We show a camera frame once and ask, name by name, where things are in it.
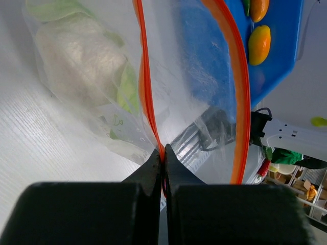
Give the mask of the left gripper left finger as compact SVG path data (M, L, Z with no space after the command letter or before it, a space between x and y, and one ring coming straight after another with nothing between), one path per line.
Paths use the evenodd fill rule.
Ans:
M122 182L37 182L18 198L1 244L157 244L160 157Z

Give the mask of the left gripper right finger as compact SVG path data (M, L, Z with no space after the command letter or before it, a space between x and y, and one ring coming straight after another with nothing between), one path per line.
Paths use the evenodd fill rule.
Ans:
M208 185L165 147L169 244L313 244L295 195L277 185Z

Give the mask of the clear zip bag orange zipper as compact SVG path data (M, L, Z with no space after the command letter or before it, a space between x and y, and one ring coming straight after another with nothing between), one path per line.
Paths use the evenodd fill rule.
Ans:
M137 164L143 164L153 150L158 150L163 156L165 145L171 145L196 118L209 107L215 107L197 100L188 89L177 33L176 1L78 2L90 10L106 29L117 33L124 41L123 51L137 77L139 115L135 122L144 151L142 154L115 152L94 133L95 124L90 119L55 96L111 151ZM245 49L227 3L201 2L216 21L228 45L236 98L236 119L229 119L236 124L235 141L212 152L214 175L218 177L218 182L240 184L249 150L251 110ZM34 41L38 24L26 12L25 2L22 10ZM36 59L40 79L46 86L37 48Z

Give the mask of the white toy cauliflower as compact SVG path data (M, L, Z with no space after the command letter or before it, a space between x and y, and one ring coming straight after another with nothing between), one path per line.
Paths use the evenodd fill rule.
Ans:
M142 154L137 77L124 41L78 1L26 1L45 84L94 124L115 152Z

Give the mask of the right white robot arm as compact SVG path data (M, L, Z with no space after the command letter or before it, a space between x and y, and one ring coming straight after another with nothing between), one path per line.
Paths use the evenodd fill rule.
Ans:
M282 122L272 117L269 108L251 112L250 143L284 155L300 154L301 159L292 162L296 166L326 168L326 132Z

